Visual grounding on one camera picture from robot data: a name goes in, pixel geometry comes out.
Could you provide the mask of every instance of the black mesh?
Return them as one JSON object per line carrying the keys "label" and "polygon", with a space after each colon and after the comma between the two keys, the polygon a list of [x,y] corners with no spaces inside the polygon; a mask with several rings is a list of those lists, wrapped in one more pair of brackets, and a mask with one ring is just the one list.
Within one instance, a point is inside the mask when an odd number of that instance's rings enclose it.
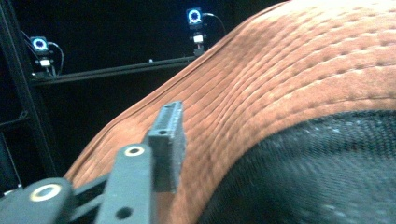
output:
{"label": "black mesh", "polygon": [[199,223],[396,223],[396,112],[341,113],[265,138]]}

